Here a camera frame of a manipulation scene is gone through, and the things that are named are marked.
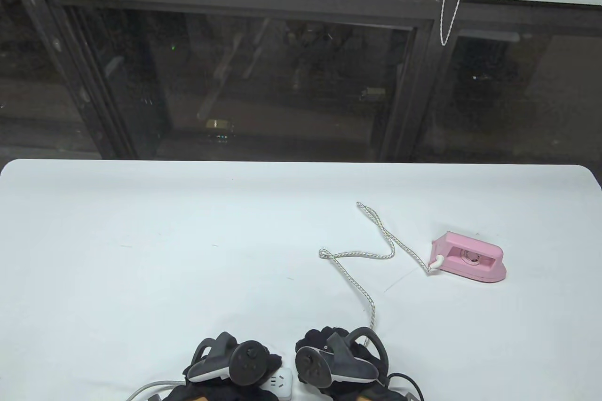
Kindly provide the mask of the person's left hand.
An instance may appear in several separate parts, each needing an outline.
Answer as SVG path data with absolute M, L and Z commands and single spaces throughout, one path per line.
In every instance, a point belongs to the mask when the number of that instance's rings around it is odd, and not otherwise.
M 277 395 L 261 385 L 282 366 L 282 356 L 269 354 L 267 370 L 254 385 L 238 386 L 230 379 L 214 378 L 200 383 L 186 382 L 164 398 L 165 401 L 277 401 Z

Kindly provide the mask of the person's right hand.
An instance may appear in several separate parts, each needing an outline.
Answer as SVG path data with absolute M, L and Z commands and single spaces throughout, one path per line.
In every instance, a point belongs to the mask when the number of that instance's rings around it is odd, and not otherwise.
M 388 353 L 368 327 L 309 330 L 295 344 L 295 369 L 302 384 L 334 401 L 424 400 L 415 380 L 388 372 Z

